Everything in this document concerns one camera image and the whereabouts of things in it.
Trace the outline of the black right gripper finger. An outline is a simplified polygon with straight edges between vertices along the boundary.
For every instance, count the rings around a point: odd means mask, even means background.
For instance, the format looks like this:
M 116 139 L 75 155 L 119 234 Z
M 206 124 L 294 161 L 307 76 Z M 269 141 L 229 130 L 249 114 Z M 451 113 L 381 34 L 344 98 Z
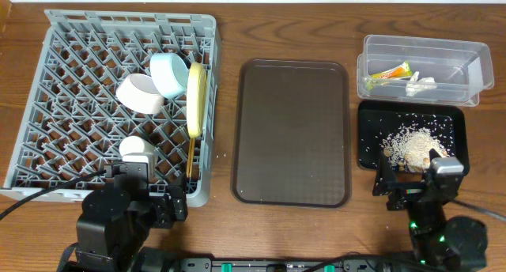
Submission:
M 444 167 L 444 158 L 438 154 L 435 149 L 429 150 L 429 168 L 428 171 L 441 173 Z
M 387 157 L 383 154 L 383 152 L 380 152 L 379 167 L 376 171 L 372 195 L 389 195 L 395 189 L 396 182 L 397 179 L 395 173 L 392 170 Z

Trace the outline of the white tissue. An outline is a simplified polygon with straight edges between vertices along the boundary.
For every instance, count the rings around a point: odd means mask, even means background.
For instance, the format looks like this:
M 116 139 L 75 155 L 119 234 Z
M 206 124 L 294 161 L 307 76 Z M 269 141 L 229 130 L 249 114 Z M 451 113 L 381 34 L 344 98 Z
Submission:
M 419 92 L 425 90 L 434 90 L 437 88 L 435 79 L 433 77 L 419 78 L 419 72 L 415 72 L 406 83 L 406 95 L 413 97 Z

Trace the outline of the white cup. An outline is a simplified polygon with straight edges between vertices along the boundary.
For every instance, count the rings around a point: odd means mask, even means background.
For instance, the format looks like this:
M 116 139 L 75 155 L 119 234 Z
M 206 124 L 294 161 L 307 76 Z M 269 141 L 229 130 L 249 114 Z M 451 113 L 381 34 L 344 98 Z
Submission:
M 154 153 L 155 147 L 145 139 L 138 136 L 129 136 L 124 138 L 119 144 L 119 154 L 121 157 L 131 153 Z

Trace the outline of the green orange snack wrapper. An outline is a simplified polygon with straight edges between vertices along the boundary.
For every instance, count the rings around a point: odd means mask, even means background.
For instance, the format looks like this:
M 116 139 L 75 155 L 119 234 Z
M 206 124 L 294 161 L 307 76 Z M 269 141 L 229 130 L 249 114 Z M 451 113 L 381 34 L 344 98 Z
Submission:
M 410 64 L 408 61 L 403 62 L 399 66 L 396 66 L 392 69 L 385 70 L 383 72 L 377 74 L 371 74 L 370 79 L 366 81 L 365 87 L 368 91 L 374 89 L 378 84 L 379 80 L 383 79 L 403 79 L 407 77 L 411 77 L 413 75 L 413 71 L 410 69 Z

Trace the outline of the pink white bowl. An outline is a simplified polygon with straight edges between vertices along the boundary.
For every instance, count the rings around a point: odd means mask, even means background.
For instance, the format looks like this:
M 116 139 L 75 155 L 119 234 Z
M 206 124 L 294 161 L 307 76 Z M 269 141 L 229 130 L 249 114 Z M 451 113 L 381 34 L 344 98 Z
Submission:
M 153 79 L 145 74 L 127 75 L 115 95 L 124 106 L 142 114 L 158 114 L 164 105 L 164 97 L 158 92 Z

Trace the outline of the yellow round plate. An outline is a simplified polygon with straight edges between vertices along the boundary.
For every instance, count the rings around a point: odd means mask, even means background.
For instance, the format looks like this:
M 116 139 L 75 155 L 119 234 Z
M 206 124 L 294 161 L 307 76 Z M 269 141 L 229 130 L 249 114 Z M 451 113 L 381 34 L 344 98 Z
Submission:
M 193 62 L 187 80 L 187 131 L 190 138 L 202 134 L 207 77 L 201 63 Z

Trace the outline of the light blue bowl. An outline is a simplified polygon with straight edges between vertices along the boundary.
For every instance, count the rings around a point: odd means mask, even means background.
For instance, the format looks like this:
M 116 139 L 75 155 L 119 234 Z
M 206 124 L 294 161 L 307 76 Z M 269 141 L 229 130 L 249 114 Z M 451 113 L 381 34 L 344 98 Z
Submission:
M 153 84 L 166 99 L 173 99 L 187 89 L 188 68 L 176 53 L 156 53 L 149 62 Z

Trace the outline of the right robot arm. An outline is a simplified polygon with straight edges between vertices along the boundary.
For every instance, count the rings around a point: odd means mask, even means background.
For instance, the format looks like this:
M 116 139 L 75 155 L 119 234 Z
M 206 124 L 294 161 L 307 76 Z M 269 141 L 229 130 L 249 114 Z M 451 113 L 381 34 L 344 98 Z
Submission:
M 447 271 L 478 271 L 486 267 L 488 246 L 485 224 L 466 216 L 446 218 L 444 205 L 455 201 L 464 166 L 456 157 L 429 151 L 429 168 L 421 180 L 398 181 L 384 153 L 372 194 L 387 196 L 390 211 L 405 210 L 410 220 L 414 258 L 421 264 Z

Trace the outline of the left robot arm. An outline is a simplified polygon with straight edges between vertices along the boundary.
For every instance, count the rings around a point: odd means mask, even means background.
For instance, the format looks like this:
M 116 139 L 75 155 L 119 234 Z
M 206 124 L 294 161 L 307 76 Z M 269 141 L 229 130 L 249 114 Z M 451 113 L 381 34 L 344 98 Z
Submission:
M 149 194 L 147 163 L 105 166 L 113 179 L 82 202 L 77 242 L 61 256 L 58 271 L 180 271 L 176 257 L 144 245 L 151 229 L 170 229 L 187 219 L 187 177 L 171 181 L 161 196 Z

